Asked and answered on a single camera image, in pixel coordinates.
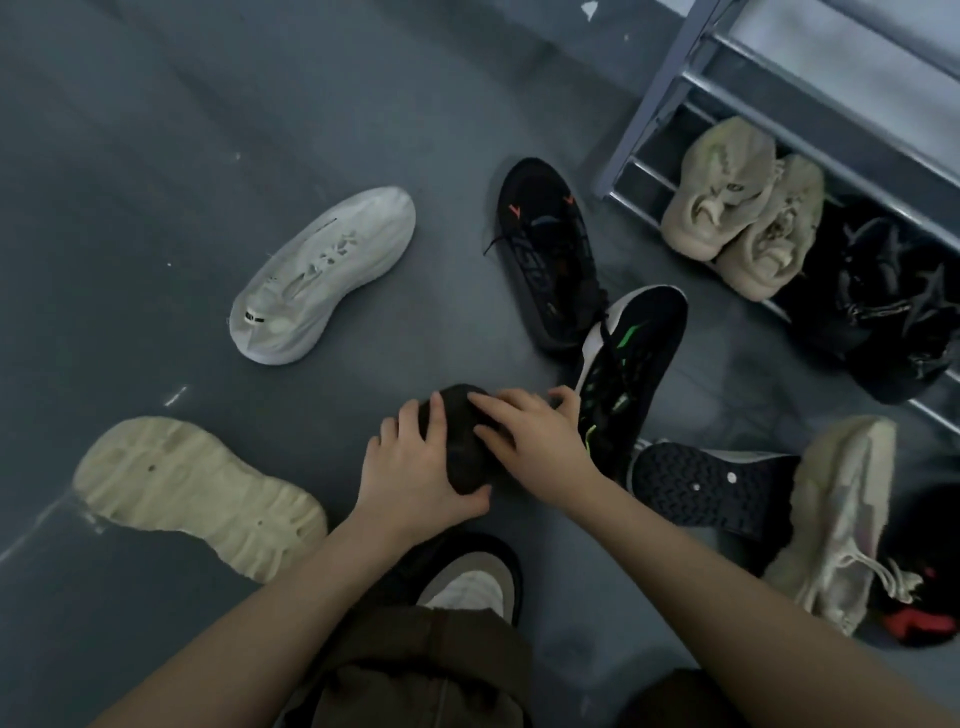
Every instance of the cream sneaker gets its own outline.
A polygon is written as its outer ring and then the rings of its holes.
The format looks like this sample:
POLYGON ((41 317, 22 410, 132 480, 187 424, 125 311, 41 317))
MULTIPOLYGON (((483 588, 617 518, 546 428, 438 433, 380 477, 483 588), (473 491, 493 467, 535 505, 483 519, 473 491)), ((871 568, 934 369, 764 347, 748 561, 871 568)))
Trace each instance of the cream sneaker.
POLYGON ((712 260, 763 211, 773 189, 774 139, 739 116, 722 121, 684 155, 680 188, 660 232, 694 260, 712 260))
POLYGON ((300 488, 258 473, 196 425, 138 417, 84 455, 73 488, 99 516, 144 531, 183 531, 227 564, 270 581, 326 535, 300 488))
POLYGON ((892 421, 866 415, 848 417, 817 435, 794 475, 793 540, 763 574, 770 586, 845 635, 867 614, 875 574, 886 593, 904 603, 923 581, 876 560, 896 437, 892 421))
POLYGON ((816 239, 824 214, 824 173, 812 161, 790 155, 759 219, 720 257, 717 272, 750 301, 764 301, 792 280, 816 239))

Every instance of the brown pants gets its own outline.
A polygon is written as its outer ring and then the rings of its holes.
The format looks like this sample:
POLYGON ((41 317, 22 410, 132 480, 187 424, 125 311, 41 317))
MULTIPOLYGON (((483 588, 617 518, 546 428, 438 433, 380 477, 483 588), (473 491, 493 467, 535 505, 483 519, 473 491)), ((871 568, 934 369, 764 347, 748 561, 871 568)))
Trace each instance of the brown pants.
MULTIPOLYGON (((531 652, 491 611, 384 607, 350 615, 291 699, 284 728, 521 728, 531 652)), ((637 695, 617 728, 749 728, 701 670, 637 695)))

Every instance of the metal bar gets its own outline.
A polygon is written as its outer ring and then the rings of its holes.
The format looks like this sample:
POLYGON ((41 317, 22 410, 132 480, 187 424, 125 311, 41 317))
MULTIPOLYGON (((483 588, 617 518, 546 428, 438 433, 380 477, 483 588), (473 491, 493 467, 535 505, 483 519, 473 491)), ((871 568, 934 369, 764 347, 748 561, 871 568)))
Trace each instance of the metal bar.
POLYGON ((936 410, 933 410, 927 407, 923 402, 919 400, 910 400, 908 404, 910 404, 911 406, 923 412, 927 417, 929 417, 935 423, 946 427, 954 435, 960 435, 960 425, 956 425, 952 423, 950 420, 948 420, 946 417, 944 417, 942 414, 940 414, 936 410))
POLYGON ((846 164, 837 161, 826 152, 813 146, 810 142, 806 141, 806 139, 791 132, 781 123, 774 121, 759 109, 752 107, 743 99, 730 93, 720 84, 705 78, 699 73, 694 73, 689 69, 681 72, 681 78, 694 87, 699 88, 708 96, 712 96, 724 106, 729 107, 734 113, 743 116, 747 121, 771 133, 788 147, 792 147, 805 157, 809 157, 824 169, 829 170, 835 177, 858 188, 865 195, 876 200, 878 204, 888 207, 900 217, 910 221, 921 230, 939 238, 945 245, 951 247, 957 253, 960 253, 960 238, 952 232, 934 222, 914 207, 894 197, 887 190, 861 177, 846 164))
POLYGON ((690 12, 684 19, 684 24, 673 39, 666 58, 660 65, 654 80, 643 95, 634 118, 627 125, 627 131, 620 138, 616 150, 608 160, 593 184, 593 194, 599 198, 607 197, 613 192, 613 186, 623 172, 628 157, 640 143, 640 139, 654 123, 660 111, 660 105, 670 88, 677 79, 677 74, 686 66, 687 59, 693 52, 700 38, 707 30, 713 15, 723 0, 696 0, 690 12))
POLYGON ((618 202, 624 207, 626 207, 627 209, 629 209, 634 215, 640 218, 643 222, 647 223, 648 225, 652 225, 657 230, 660 229, 660 220, 655 218, 646 210, 642 210, 636 205, 634 205, 632 202, 630 202, 630 200, 628 200, 626 197, 621 195, 616 190, 613 190, 610 194, 607 195, 607 197, 609 197, 611 200, 614 200, 615 202, 618 202))
POLYGON ((858 114, 856 111, 843 106, 836 99, 827 96, 826 93, 804 81, 804 79, 800 78, 799 76, 793 75, 785 68, 782 68, 776 63, 770 61, 770 59, 764 58, 753 49, 729 36, 725 36, 721 33, 712 33, 710 35, 710 39, 715 41, 718 45, 726 48, 730 52, 735 53, 737 56, 754 63, 764 71, 780 77, 790 85, 796 87, 799 91, 812 98, 814 101, 823 104, 828 109, 833 109, 844 118, 852 121, 858 127, 867 130, 891 149, 917 162, 942 180, 949 182, 954 187, 960 187, 960 176, 957 176, 954 172, 951 172, 939 162, 925 155, 923 152, 920 152, 914 147, 911 147, 909 144, 906 144, 902 139, 896 138, 890 132, 882 129, 874 122, 858 114))
POLYGON ((883 13, 873 11, 865 7, 862 2, 856 2, 856 0, 820 0, 820 2, 841 15, 845 15, 857 25, 862 25, 884 40, 902 48, 914 58, 920 59, 954 81, 960 82, 960 61, 957 58, 934 48, 922 37, 895 23, 891 23, 888 18, 884 17, 883 13))
POLYGON ((672 183, 672 182, 671 182, 670 180, 668 180, 664 175, 662 175, 660 172, 658 172, 656 169, 654 169, 653 167, 651 167, 651 166, 650 166, 649 164, 647 164, 646 162, 640 161, 640 160, 637 159, 636 157, 631 156, 631 157, 630 157, 630 163, 631 163, 634 167, 636 167, 638 170, 640 170, 643 174, 648 175, 648 176, 654 178, 657 182, 659 182, 660 184, 662 184, 664 187, 666 187, 666 188, 667 188, 668 190, 670 190, 671 192, 676 192, 676 191, 677 191, 677 185, 676 185, 676 184, 672 183))

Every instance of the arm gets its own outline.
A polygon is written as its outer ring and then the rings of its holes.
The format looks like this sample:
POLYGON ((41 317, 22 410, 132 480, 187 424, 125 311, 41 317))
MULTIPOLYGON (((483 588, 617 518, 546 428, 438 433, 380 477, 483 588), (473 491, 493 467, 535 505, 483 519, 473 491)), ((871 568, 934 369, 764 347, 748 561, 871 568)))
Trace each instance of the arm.
POLYGON ((580 444, 579 398, 557 410, 520 390, 471 396, 514 443, 478 428, 524 487, 623 567, 755 728, 957 726, 856 642, 667 522, 601 475, 580 444))
POLYGON ((312 554, 249 596, 98 717, 91 728, 264 728, 347 610, 407 549, 490 508, 446 479, 446 420, 430 399, 384 420, 367 447, 353 512, 312 554))

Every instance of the gray floor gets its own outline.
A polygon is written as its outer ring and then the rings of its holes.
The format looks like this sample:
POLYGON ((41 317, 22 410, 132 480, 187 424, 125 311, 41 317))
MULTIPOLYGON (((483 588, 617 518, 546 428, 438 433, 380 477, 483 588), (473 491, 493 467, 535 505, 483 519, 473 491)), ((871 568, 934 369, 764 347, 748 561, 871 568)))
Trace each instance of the gray floor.
MULTIPOLYGON (((403 401, 458 381, 556 381, 496 257, 482 256, 492 194, 514 160, 536 155, 585 200, 678 20, 617 3, 588 26, 578 3, 550 5, 0 10, 0 722, 85 723, 252 590, 186 536, 83 516, 70 476, 113 423, 202 425, 339 520, 368 436, 403 401), (241 357, 226 326, 237 290, 326 207, 385 183, 410 190, 419 212, 395 270, 344 301, 301 363, 241 357)), ((839 415, 883 411, 637 220, 586 207, 613 295, 670 282, 690 300, 648 437, 798 451, 839 415)), ((901 425, 898 497, 955 473, 956 443, 909 411, 889 414, 901 425)), ((574 525, 503 492, 478 526, 526 571, 521 629, 541 725, 604 725, 630 692, 690 664, 574 525)), ((960 709, 956 644, 882 654, 960 709)))

